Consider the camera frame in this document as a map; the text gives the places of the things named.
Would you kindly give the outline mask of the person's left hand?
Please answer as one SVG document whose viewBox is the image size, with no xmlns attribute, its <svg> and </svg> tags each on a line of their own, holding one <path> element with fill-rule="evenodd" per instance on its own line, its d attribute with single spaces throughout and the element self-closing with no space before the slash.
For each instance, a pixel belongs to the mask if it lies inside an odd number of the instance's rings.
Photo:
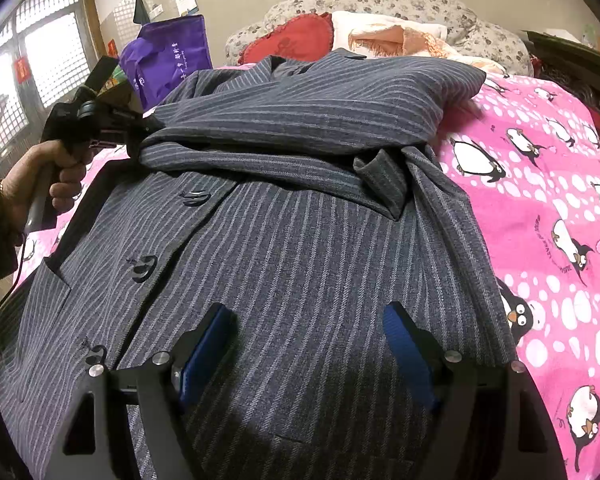
<svg viewBox="0 0 600 480">
<path fill-rule="evenodd" d="M 69 152 L 61 140 L 45 141 L 30 148 L 0 184 L 10 227 L 18 233 L 24 231 L 37 197 L 42 197 L 42 205 L 49 198 L 58 214 L 69 211 L 82 190 L 86 166 L 94 154 L 88 144 L 80 144 Z"/>
</svg>

